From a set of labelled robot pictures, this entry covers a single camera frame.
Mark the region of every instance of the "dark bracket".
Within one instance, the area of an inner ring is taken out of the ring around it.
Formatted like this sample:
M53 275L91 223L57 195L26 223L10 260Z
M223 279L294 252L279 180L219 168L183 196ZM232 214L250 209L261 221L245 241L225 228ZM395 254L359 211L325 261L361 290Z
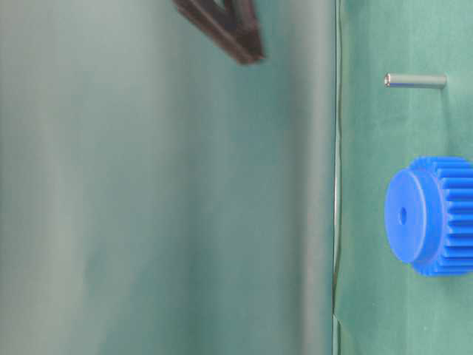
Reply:
M241 64L265 56L253 0L173 0L177 9Z

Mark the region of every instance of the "gear teeth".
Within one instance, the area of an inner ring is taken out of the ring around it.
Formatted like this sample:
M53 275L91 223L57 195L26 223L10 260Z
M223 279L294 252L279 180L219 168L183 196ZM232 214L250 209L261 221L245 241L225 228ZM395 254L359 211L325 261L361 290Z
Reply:
M472 201L450 201L447 205L447 212L454 215L471 214L473 215Z
M463 158L420 157L410 168L425 169L438 179L446 209L446 235L438 257L412 267L425 276L473 271L473 165Z

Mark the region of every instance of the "green cloth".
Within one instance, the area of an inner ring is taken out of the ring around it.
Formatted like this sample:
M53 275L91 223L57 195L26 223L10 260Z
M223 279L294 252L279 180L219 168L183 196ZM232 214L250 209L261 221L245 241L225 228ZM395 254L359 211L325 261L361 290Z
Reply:
M384 231L384 194L399 169L419 155L473 158L472 11L469 0L341 0L340 354L473 349L473 275L422 277L395 258ZM449 82L387 89L386 72Z
M0 0L0 354L332 345L335 9L241 67L171 0Z

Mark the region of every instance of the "blue gear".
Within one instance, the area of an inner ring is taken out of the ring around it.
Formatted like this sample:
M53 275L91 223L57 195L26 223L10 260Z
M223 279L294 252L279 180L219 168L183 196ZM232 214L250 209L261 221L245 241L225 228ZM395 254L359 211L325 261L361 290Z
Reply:
M473 166L422 157L389 184L384 207L396 257L425 276L473 271Z

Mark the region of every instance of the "metal pin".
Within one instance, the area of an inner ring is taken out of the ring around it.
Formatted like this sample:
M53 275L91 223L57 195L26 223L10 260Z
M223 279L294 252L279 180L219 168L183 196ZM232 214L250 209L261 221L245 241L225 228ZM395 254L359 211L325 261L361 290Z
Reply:
M421 87L443 89L446 86L446 75L409 75L387 73L384 76L386 87Z

